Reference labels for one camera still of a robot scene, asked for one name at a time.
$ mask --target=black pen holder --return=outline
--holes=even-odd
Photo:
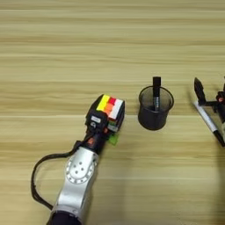
[[[163,87],[160,87],[158,99],[159,107],[156,111],[154,106],[153,86],[144,88],[140,95],[140,111],[138,120],[148,130],[159,130],[165,123],[169,110],[174,105],[172,94]]]

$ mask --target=pen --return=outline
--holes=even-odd
[[[160,86],[161,86],[161,77],[153,77],[153,106],[156,112],[160,109]]]
[[[223,140],[223,138],[221,136],[221,133],[219,132],[219,130],[217,129],[216,125],[214,124],[212,119],[209,117],[207,112],[204,110],[204,108],[202,106],[199,105],[198,101],[194,102],[193,104],[196,107],[196,109],[199,111],[202,119],[206,122],[207,126],[209,127],[211,132],[214,134],[216,139],[224,147],[225,143],[224,143],[224,140]]]

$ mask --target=wooden table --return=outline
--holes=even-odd
[[[0,2],[0,224],[45,224],[30,194],[33,166],[84,136],[102,93],[126,100],[117,146],[106,144],[88,225],[225,224],[225,151],[192,107],[223,86],[222,0]],[[138,94],[161,76],[175,98],[166,127],[137,121]],[[65,160],[37,177],[52,204]]]

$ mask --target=cup rim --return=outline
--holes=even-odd
[[[164,90],[167,91],[167,92],[169,93],[169,95],[171,96],[171,99],[172,99],[171,105],[170,105],[170,107],[169,107],[168,109],[162,110],[161,112],[156,112],[156,111],[150,110],[150,109],[149,109],[148,107],[146,107],[146,106],[142,103],[142,101],[141,101],[141,94],[142,94],[146,89],[148,89],[148,88],[153,88],[153,85],[150,85],[150,86],[147,86],[147,87],[143,88],[143,89],[141,90],[140,94],[139,94],[139,97],[138,97],[139,102],[140,102],[140,105],[141,105],[144,109],[146,109],[147,111],[150,111],[150,112],[152,112],[152,113],[160,114],[160,113],[167,113],[167,112],[174,106],[174,97],[172,96],[171,92],[170,92],[169,90],[165,89],[164,87],[160,87],[160,89],[164,89]]]

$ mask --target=yellow block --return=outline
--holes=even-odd
[[[109,97],[108,95],[104,95],[104,96],[102,97],[102,99],[101,99],[101,101],[99,102],[98,107],[97,107],[97,110],[98,110],[98,111],[104,111],[105,106],[106,106],[106,104],[107,104],[109,98],[110,98],[110,97]]]

